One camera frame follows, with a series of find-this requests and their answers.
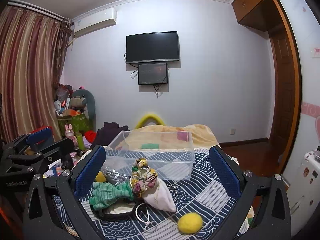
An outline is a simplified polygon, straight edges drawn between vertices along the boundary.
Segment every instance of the television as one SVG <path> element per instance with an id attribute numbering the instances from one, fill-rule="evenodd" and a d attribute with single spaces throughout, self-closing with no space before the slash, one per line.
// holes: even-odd
<path id="1" fill-rule="evenodd" d="M 178 32 L 127 36 L 126 63 L 179 60 Z"/>
<path id="2" fill-rule="evenodd" d="M 166 62 L 138 64 L 139 85 L 161 85 L 168 83 L 168 65 Z"/>

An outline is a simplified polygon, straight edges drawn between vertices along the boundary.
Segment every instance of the green cloth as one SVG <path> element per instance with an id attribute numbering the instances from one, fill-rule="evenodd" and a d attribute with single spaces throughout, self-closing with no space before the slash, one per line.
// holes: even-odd
<path id="1" fill-rule="evenodd" d="M 142 149 L 159 149 L 158 143 L 145 143 L 141 145 Z"/>
<path id="2" fill-rule="evenodd" d="M 129 181 L 113 186 L 111 183 L 94 182 L 90 205 L 94 210 L 100 210 L 111 206 L 119 198 L 133 200 L 133 193 Z"/>

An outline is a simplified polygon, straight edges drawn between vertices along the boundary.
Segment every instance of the clear plastic box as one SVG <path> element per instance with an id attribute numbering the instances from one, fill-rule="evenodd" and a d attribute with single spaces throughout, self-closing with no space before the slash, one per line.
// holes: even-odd
<path id="1" fill-rule="evenodd" d="M 191 132 L 122 131 L 106 147 L 104 166 L 131 176 L 132 165 L 142 157 L 161 179 L 189 180 L 195 161 Z"/>

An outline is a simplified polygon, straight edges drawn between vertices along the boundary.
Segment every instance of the curtain rod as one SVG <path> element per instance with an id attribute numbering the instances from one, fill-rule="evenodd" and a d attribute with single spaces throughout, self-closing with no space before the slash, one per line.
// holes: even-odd
<path id="1" fill-rule="evenodd" d="M 26 3 L 26 2 L 23 2 L 23 1 L 20 1 L 20 0 L 10 0 L 8 2 L 8 5 L 13 5 L 13 6 L 21 7 L 21 8 L 24 8 L 24 9 L 28 9 L 30 11 L 34 11 L 34 12 L 37 12 L 37 13 L 41 13 L 41 14 L 44 14 L 44 15 L 49 16 L 51 18 L 54 18 L 55 20 L 58 20 L 60 22 L 62 22 L 62 20 L 64 19 L 64 17 L 62 17 L 59 14 L 53 13 L 53 12 L 48 11 L 48 10 L 46 10 L 44 8 L 41 8 L 39 6 L 30 4 L 30 3 Z"/>

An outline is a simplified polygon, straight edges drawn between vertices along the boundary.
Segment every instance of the stuffed toy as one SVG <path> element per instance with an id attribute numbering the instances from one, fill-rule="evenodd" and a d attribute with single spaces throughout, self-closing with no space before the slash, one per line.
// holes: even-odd
<path id="1" fill-rule="evenodd" d="M 78 145 L 78 142 L 77 142 L 76 136 L 74 135 L 75 133 L 74 133 L 74 131 L 73 131 L 73 129 L 72 129 L 72 124 L 69 124 L 69 127 L 68 127 L 68 125 L 66 124 L 66 125 L 65 125 L 65 128 L 66 128 L 66 132 L 64 133 L 64 135 L 65 135 L 67 138 L 71 139 L 71 140 L 73 141 L 74 145 L 77 146 L 77 145 Z"/>

